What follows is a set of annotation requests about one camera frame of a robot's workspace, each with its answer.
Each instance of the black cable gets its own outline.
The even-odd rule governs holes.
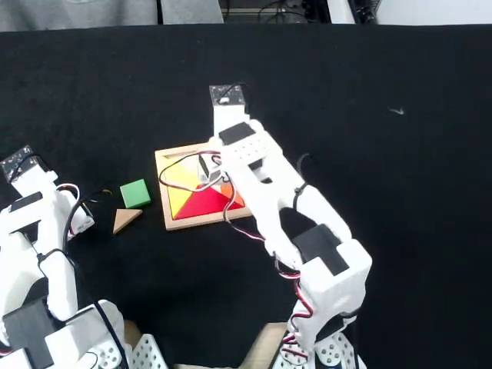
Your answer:
[[[301,155],[300,158],[298,159],[298,162],[295,165],[296,170],[298,171],[301,178],[304,180],[306,180],[306,179],[304,178],[304,175],[302,173],[302,164],[304,163],[305,158],[309,158],[310,156],[311,156],[311,154],[309,154],[308,152]]]
[[[230,14],[231,14],[231,0],[225,0],[224,21],[228,20]]]
[[[87,351],[87,354],[93,354],[95,356],[95,363],[90,367],[90,369],[94,369],[95,366],[98,364],[99,356],[95,352],[92,352],[92,351]]]
[[[82,283],[88,289],[88,284],[87,284],[87,282],[85,280],[85,277],[84,277],[84,274],[82,273],[81,268],[78,267],[78,265],[64,252],[64,250],[67,249],[68,230],[70,229],[70,224],[71,224],[71,221],[72,221],[73,217],[75,216],[75,212],[78,210],[78,208],[80,208],[80,206],[84,202],[90,200],[91,198],[93,198],[97,194],[107,193],[107,191],[108,190],[95,191],[95,192],[93,192],[91,194],[88,194],[88,195],[84,196],[83,198],[80,198],[77,202],[75,202],[73,208],[70,211],[70,214],[68,215],[67,221],[65,223],[65,228],[64,228],[63,234],[62,234],[63,235],[63,243],[62,243],[62,246],[61,246],[61,250],[59,248],[56,248],[56,249],[53,249],[50,252],[48,252],[46,255],[39,254],[38,255],[38,266],[39,266],[40,269],[41,269],[41,263],[44,260],[46,260],[46,258],[48,258],[50,255],[54,254],[55,252],[61,252],[67,258],[68,262],[72,265],[72,267],[74,268],[74,270],[77,271],[77,274],[81,278]],[[120,355],[121,355],[121,363],[123,364],[123,369],[129,369],[130,367],[128,366],[128,362],[126,360],[125,349],[121,345],[121,342],[118,339],[118,336],[116,335],[116,332],[113,329],[113,327],[111,325],[111,322],[108,319],[108,316],[106,315],[106,313],[104,312],[104,310],[102,310],[102,307],[99,304],[99,302],[95,298],[92,297],[90,291],[88,291],[88,295],[91,298],[91,300],[92,300],[92,302],[93,302],[96,310],[98,311],[99,315],[101,315],[102,321],[104,321],[105,326],[106,326],[106,328],[109,331],[109,334],[113,338],[113,341],[115,342],[116,347],[118,348],[118,351],[120,352]]]
[[[359,368],[359,342],[357,336],[357,318],[352,322],[352,347],[354,348],[355,369]]]
[[[352,12],[352,16],[354,17],[355,24],[359,25],[361,23],[361,17],[359,17],[355,0],[348,0],[348,6],[351,8],[351,12]]]
[[[74,271],[77,273],[78,277],[81,279],[81,282],[85,286],[85,289],[87,291],[87,294],[89,295],[89,298],[91,299],[92,303],[94,304],[95,309],[98,311],[99,315],[101,315],[102,321],[104,322],[106,329],[108,329],[109,334],[113,338],[113,341],[115,342],[116,347],[118,348],[118,351],[121,355],[121,363],[123,364],[123,368],[124,369],[130,369],[130,367],[128,366],[128,362],[126,360],[125,349],[121,345],[121,342],[120,342],[118,336],[116,335],[115,329],[113,328],[113,326],[111,325],[111,322],[108,319],[108,315],[106,315],[106,313],[102,309],[101,305],[99,304],[99,301],[97,301],[97,299],[95,299],[92,296],[91,292],[89,291],[87,280],[85,279],[85,276],[82,273],[81,268],[63,250],[60,250],[59,248],[55,248],[55,249],[51,250],[50,252],[48,252],[47,254],[44,254],[44,255],[38,254],[38,268],[42,271],[41,263],[43,261],[45,261],[47,258],[49,258],[51,255],[53,255],[55,252],[59,252],[60,254],[65,256],[67,261],[74,268]]]
[[[275,4],[278,4],[278,3],[282,3],[282,0],[275,0],[274,2],[269,2],[268,4],[266,4],[265,6],[261,7],[260,8],[260,11],[258,12],[257,14],[257,21],[258,23],[261,23],[261,13],[265,10],[265,9],[268,9],[270,8],[272,5],[275,5]]]
[[[156,5],[157,5],[157,24],[163,25],[164,24],[164,18],[162,17],[161,0],[155,0],[155,1],[156,1]]]
[[[14,181],[14,180],[15,180],[15,178],[17,177],[18,171],[20,171],[20,170],[21,170],[21,166],[22,166],[22,165],[23,165],[23,164],[24,164],[24,163],[25,163],[28,159],[30,159],[30,158],[37,158],[37,159],[41,159],[41,161],[42,161],[43,163],[45,163],[45,167],[47,167],[47,168],[51,168],[51,167],[48,165],[48,163],[46,162],[46,160],[42,158],[42,156],[41,156],[41,155],[38,155],[38,154],[36,154],[36,153],[32,152],[32,153],[30,153],[30,154],[27,154],[27,155],[26,155],[26,156],[25,156],[25,157],[24,157],[24,158],[23,158],[23,159],[22,159],[22,160],[21,160],[21,161],[17,164],[17,166],[15,167],[15,169],[12,171],[12,174],[10,175],[10,178],[9,178],[9,180],[8,180],[8,183],[9,183],[9,184],[11,184],[11,183],[12,183],[12,181]]]
[[[293,14],[293,15],[298,15],[298,16],[302,17],[304,20],[306,20],[307,22],[309,22],[309,21],[306,19],[306,17],[305,17],[303,14],[301,14],[301,13],[291,12],[291,11],[289,11],[289,10],[283,10],[283,11],[281,11],[281,12],[278,12],[278,13],[277,13],[277,14],[275,14],[275,15],[272,15],[269,19],[267,19],[267,20],[265,21],[265,23],[270,23],[270,21],[271,21],[272,19],[278,18],[278,16],[279,16],[279,15],[282,15],[282,18],[283,18],[283,17],[284,17],[284,14]]]

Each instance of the black table surface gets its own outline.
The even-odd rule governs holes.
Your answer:
[[[147,181],[141,219],[113,236],[112,204],[92,206],[96,226],[68,252],[81,291],[114,301],[169,361],[237,366],[294,303],[261,244],[226,224],[163,225],[154,150],[207,141],[208,86],[243,81],[252,116],[289,160],[312,153],[307,180],[373,258],[368,367],[484,367],[492,27],[100,28],[5,33],[0,47],[1,157],[30,144],[85,193]],[[15,198],[3,181],[2,208]]]

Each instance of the wooden triangle piece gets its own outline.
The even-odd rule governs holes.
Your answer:
[[[141,209],[117,209],[113,234],[117,234],[124,227],[132,223],[141,213],[143,213]]]

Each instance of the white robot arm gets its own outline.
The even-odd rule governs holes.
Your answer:
[[[78,367],[81,362],[85,365],[80,367],[88,367],[87,363],[95,362],[94,356],[106,368],[117,367],[121,355],[107,324],[94,305],[78,311],[74,268],[64,253],[55,252],[62,251],[64,238],[85,231],[94,220],[88,209],[77,208],[70,231],[64,234],[80,195],[78,188],[75,197],[66,191],[67,186],[55,185],[56,173],[26,158],[30,154],[26,147],[0,163],[5,177],[23,196],[0,212],[0,342],[12,351],[0,360],[0,368],[58,369]],[[10,181],[16,165],[23,170]],[[25,235],[33,225],[36,241]],[[33,284],[43,277],[48,281],[48,295],[26,304]],[[121,313],[109,301],[99,304],[118,340],[124,342]],[[125,356],[131,356],[129,345],[125,345]]]
[[[221,153],[216,169],[228,176],[251,210],[269,255],[295,271],[283,274],[294,280],[299,301],[273,367],[314,369],[317,362],[362,367],[353,351],[338,349],[341,342],[348,345],[341,332],[362,305],[371,257],[323,195],[304,183],[261,123],[244,113],[241,87],[211,86],[210,92],[210,145]],[[295,208],[316,226],[290,240],[281,227],[282,208]]]

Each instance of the perforated metal plate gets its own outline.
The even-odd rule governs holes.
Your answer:
[[[133,369],[168,369],[154,336],[144,334],[133,350]]]

